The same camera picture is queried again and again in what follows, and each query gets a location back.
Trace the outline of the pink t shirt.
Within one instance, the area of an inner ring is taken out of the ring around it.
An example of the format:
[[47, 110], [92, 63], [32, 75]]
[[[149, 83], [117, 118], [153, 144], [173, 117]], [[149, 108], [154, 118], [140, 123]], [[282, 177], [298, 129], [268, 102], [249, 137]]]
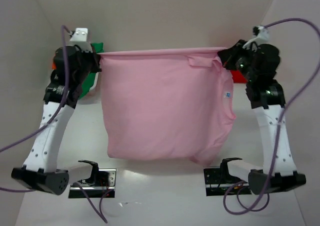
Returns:
[[111, 158], [210, 165], [236, 118], [219, 48], [102, 53], [101, 104]]

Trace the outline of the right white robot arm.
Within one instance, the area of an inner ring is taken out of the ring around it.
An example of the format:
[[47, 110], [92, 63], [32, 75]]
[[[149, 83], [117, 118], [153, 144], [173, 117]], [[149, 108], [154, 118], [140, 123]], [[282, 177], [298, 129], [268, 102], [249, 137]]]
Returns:
[[246, 46], [246, 41], [239, 40], [219, 51], [218, 56], [225, 69], [240, 72], [246, 79], [245, 91], [258, 121], [263, 148], [262, 167], [237, 157], [223, 159], [223, 179], [240, 179], [255, 195], [290, 191], [306, 184], [306, 176], [294, 163], [286, 120], [281, 116], [286, 100], [283, 87], [275, 79], [281, 62], [278, 48], [270, 44]]

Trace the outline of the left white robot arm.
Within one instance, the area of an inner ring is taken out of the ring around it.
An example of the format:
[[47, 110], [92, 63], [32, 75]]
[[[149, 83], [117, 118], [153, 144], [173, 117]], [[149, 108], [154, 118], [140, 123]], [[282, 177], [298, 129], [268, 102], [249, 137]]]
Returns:
[[55, 67], [43, 98], [40, 125], [44, 129], [36, 135], [22, 167], [15, 167], [11, 172], [11, 177], [26, 188], [55, 195], [81, 180], [94, 183], [99, 170], [96, 162], [88, 160], [80, 160], [73, 168], [57, 168], [62, 138], [82, 94], [82, 84], [90, 73], [101, 71], [100, 56], [92, 44], [87, 49], [79, 43], [68, 45], [66, 55], [68, 73], [65, 72], [63, 49], [55, 51]]

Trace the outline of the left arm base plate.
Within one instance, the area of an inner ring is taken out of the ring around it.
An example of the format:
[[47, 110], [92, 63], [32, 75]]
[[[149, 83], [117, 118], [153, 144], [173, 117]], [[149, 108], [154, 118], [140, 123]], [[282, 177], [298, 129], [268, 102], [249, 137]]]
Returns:
[[68, 198], [85, 198], [85, 194], [78, 185], [83, 188], [89, 198], [101, 198], [103, 195], [107, 198], [114, 198], [116, 174], [116, 169], [103, 169], [98, 165], [93, 165], [90, 177], [71, 185]]

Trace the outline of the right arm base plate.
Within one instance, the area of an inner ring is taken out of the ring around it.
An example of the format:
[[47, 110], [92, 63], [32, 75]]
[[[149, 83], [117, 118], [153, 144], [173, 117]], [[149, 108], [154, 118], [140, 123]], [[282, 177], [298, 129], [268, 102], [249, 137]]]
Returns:
[[[207, 196], [223, 196], [229, 187], [237, 182], [240, 182], [239, 178], [225, 178], [222, 176], [222, 171], [218, 166], [204, 168], [203, 174]], [[252, 194], [247, 183], [236, 186], [228, 193], [228, 195], [236, 195], [237, 193], [239, 193], [239, 195]]]

